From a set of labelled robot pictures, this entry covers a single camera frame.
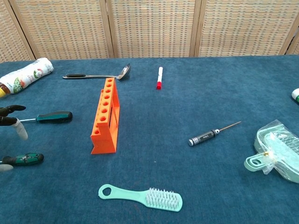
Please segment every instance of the green handle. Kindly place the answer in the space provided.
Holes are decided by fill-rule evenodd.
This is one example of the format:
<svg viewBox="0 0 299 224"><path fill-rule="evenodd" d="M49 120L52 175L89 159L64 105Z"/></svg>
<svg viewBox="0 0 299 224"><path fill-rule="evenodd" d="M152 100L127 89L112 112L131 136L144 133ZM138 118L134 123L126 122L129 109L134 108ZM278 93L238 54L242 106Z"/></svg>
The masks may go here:
<svg viewBox="0 0 299 224"><path fill-rule="evenodd" d="M110 188L111 192L109 195L106 196L103 194L103 190L107 188ZM144 192L125 190L125 189L117 188L111 184L104 184L99 189L99 197L101 199L126 199L126 200L133 200L133 201L144 203L144 201L141 200L142 193Z"/></svg>
<svg viewBox="0 0 299 224"><path fill-rule="evenodd" d="M73 118L70 111L57 111L48 114L41 114L36 117L36 121L40 123L56 123L69 121Z"/></svg>
<svg viewBox="0 0 299 224"><path fill-rule="evenodd" d="M2 164L9 165L33 165L43 161L43 154L27 153L16 157L5 156L2 159Z"/></svg>

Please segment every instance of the screwdriver shaft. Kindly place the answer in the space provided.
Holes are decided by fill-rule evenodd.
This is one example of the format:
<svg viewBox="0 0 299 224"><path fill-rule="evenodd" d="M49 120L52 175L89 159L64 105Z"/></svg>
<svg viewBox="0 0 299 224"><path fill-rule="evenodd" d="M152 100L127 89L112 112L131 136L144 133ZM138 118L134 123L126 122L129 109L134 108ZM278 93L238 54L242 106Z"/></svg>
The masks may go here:
<svg viewBox="0 0 299 224"><path fill-rule="evenodd" d="M32 121L32 120L36 120L35 118L33 119L25 119L25 120L20 120L20 122L24 122L24 121Z"/></svg>
<svg viewBox="0 0 299 224"><path fill-rule="evenodd" d="M219 131L221 132L222 130L225 130L225 129L227 129L227 128L229 128L229 127L232 127L232 126L234 126L234 125L237 125L237 124L239 124L239 123L241 123L241 121L239 121L239 122L237 122L237 123L234 123L234 124L232 124L232 125L226 126L226 127L222 128L222 129L219 129Z"/></svg>

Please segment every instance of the black precision screwdriver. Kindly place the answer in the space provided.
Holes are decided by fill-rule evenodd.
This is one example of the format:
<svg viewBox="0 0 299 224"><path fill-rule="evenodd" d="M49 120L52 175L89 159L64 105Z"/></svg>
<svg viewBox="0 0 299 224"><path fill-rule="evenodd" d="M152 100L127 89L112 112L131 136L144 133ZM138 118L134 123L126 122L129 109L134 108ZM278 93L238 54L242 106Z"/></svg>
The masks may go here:
<svg viewBox="0 0 299 224"><path fill-rule="evenodd" d="M38 153L27 153L24 155L18 155L15 157L5 156L1 164L9 165L33 165L43 161L43 154Z"/></svg>
<svg viewBox="0 0 299 224"><path fill-rule="evenodd" d="M40 114L36 118L20 120L20 122L34 120L40 123L59 123L59 122L69 121L72 118L73 118L73 114L70 111L57 111L53 113Z"/></svg>
<svg viewBox="0 0 299 224"><path fill-rule="evenodd" d="M195 146L199 143L202 143L203 141L206 141L208 139L211 139L211 138L215 137L216 135L219 134L219 132L223 131L224 129L227 129L227 128L232 127L234 125L237 125L239 123L241 123L241 121L239 121L237 123L234 123L232 125L226 126L226 127L222 128L220 130L219 129L211 130L209 132L206 132L204 134L201 134L199 136L191 138L191 139L188 140L188 144L189 144L189 146Z"/></svg>

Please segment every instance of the mint green brush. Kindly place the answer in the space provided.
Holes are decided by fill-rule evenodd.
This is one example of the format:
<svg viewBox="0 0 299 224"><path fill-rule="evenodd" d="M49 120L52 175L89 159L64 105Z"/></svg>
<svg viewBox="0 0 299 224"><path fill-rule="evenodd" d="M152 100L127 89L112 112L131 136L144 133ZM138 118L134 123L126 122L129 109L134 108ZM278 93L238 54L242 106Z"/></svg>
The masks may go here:
<svg viewBox="0 0 299 224"><path fill-rule="evenodd" d="M107 188L110 188L111 192L106 196L103 194L103 190ZM125 199L137 201L148 208L168 211L180 211L183 205L181 195L155 188L150 188L145 191L131 191L117 188L110 184L104 184L99 189L99 197L101 199Z"/></svg>

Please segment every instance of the white marker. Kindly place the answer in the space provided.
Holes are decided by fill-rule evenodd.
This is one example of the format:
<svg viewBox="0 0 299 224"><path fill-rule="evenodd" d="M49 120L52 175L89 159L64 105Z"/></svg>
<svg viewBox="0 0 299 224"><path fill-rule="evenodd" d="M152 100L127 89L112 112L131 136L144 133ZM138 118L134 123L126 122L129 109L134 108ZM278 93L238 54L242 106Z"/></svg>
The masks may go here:
<svg viewBox="0 0 299 224"><path fill-rule="evenodd" d="M163 73L163 67L159 67L159 75L158 75L158 81L157 81L157 90L160 90L162 87L162 73Z"/></svg>

